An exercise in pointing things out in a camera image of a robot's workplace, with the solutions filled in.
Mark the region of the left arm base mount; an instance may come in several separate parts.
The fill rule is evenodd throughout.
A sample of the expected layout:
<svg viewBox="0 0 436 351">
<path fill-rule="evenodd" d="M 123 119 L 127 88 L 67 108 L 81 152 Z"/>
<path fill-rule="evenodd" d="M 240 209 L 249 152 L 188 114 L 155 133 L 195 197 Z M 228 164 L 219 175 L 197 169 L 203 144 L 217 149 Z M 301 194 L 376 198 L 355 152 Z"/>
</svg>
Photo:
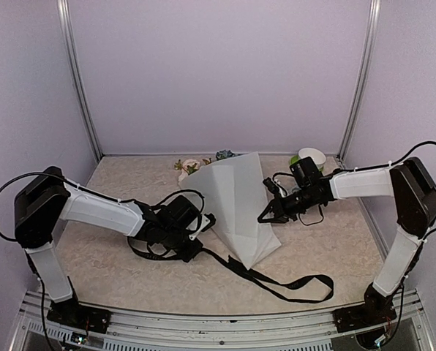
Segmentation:
<svg viewBox="0 0 436 351">
<path fill-rule="evenodd" d="M 111 311 L 83 305 L 75 293 L 68 300 L 51 302 L 47 319 L 61 325 L 106 334 L 111 318 Z"/>
</svg>

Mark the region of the blue fake hydrangea stem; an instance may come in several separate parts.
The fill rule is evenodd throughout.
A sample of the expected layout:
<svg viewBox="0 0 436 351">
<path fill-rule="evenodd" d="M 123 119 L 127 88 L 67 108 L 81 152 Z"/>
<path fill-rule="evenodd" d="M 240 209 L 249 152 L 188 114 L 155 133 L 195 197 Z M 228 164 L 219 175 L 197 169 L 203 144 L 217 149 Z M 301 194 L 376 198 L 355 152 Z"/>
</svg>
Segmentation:
<svg viewBox="0 0 436 351">
<path fill-rule="evenodd" d="M 233 157 L 236 157 L 236 156 L 237 156 L 237 154 L 235 154 L 235 153 L 232 152 L 231 150 L 227 150 L 227 149 L 220 150 L 220 151 L 217 151 L 217 152 L 215 153 L 215 159 L 216 159 L 217 161 L 219 161 L 219 160 L 223 160 L 223 159 L 233 158 Z"/>
</svg>

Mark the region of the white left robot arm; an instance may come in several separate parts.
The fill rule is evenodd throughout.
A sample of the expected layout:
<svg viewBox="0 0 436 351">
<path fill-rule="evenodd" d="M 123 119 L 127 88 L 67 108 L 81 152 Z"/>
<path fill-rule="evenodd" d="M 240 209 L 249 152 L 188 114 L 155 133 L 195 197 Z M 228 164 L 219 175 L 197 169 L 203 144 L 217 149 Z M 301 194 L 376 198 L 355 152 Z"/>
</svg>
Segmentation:
<svg viewBox="0 0 436 351">
<path fill-rule="evenodd" d="M 188 263 L 203 248 L 201 232 L 216 219 L 205 214 L 179 190 L 156 205 L 136 199 L 122 200 L 87 189 L 65 178 L 58 167 L 31 172 L 33 180 L 14 200 L 14 236 L 25 251 L 33 271 L 43 284 L 56 310 L 70 325 L 86 318 L 86 308 L 78 303 L 69 277 L 61 267 L 53 244 L 58 221 L 72 221 L 123 234 L 129 243 L 142 241 L 144 252 L 134 252 L 148 260 L 182 260 Z"/>
</svg>

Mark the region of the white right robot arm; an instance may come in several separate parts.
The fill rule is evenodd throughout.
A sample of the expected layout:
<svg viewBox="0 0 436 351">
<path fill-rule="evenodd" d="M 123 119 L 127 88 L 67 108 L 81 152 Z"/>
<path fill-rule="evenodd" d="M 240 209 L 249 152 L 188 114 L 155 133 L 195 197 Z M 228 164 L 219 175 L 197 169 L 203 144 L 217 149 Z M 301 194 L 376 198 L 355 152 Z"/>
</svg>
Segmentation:
<svg viewBox="0 0 436 351">
<path fill-rule="evenodd" d="M 290 177 L 299 190 L 283 192 L 272 178 L 264 185 L 273 199 L 258 216 L 261 224 L 284 224 L 296 221 L 308 209 L 322 207 L 336 200 L 363 197 L 392 197 L 396 206 L 396 236 L 372 288 L 372 296 L 358 308 L 362 323 L 372 325 L 387 310 L 381 298 L 390 298 L 403 285 L 416 264 L 428 237 L 436 233 L 436 183 L 423 162 L 406 153 L 384 165 L 337 169 L 323 175 L 309 156 L 290 166 Z"/>
</svg>

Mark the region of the pink fake rose stem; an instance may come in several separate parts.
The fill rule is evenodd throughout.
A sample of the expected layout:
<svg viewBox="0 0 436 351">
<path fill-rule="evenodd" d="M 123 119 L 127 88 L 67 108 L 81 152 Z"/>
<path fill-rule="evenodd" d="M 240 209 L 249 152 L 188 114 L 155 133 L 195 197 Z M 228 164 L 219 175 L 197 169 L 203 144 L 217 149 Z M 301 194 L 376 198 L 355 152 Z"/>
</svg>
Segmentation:
<svg viewBox="0 0 436 351">
<path fill-rule="evenodd" d="M 174 164 L 174 169 L 179 171 L 178 182 L 181 183 L 186 177 L 195 173 L 200 168 L 200 162 L 196 159 L 180 159 Z"/>
<path fill-rule="evenodd" d="M 211 157 L 209 157 L 208 159 L 202 159 L 202 161 L 204 165 L 210 165 L 213 162 Z"/>
</svg>

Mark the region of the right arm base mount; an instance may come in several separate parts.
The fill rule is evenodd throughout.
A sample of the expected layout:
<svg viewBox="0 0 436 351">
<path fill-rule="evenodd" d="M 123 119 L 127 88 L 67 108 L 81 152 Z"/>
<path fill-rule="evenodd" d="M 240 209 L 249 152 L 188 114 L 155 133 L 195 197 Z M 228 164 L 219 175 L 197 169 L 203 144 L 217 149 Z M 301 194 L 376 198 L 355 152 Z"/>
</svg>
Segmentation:
<svg viewBox="0 0 436 351">
<path fill-rule="evenodd" d="M 364 293 L 364 302 L 335 309 L 332 314 L 338 333 L 368 328 L 396 319 L 393 295 L 381 295 L 370 284 Z"/>
</svg>

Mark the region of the white wrapping paper sheet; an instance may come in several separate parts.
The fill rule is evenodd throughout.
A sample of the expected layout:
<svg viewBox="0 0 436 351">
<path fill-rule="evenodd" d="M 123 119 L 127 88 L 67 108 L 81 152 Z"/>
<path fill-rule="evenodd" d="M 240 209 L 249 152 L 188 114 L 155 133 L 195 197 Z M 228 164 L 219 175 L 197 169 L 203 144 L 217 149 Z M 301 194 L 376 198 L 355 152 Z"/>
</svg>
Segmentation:
<svg viewBox="0 0 436 351">
<path fill-rule="evenodd" d="M 258 222 L 268 205 L 259 153 L 202 166 L 178 185 L 204 196 L 205 212 L 216 217 L 213 231 L 246 269 L 281 246 L 271 225 Z"/>
</svg>

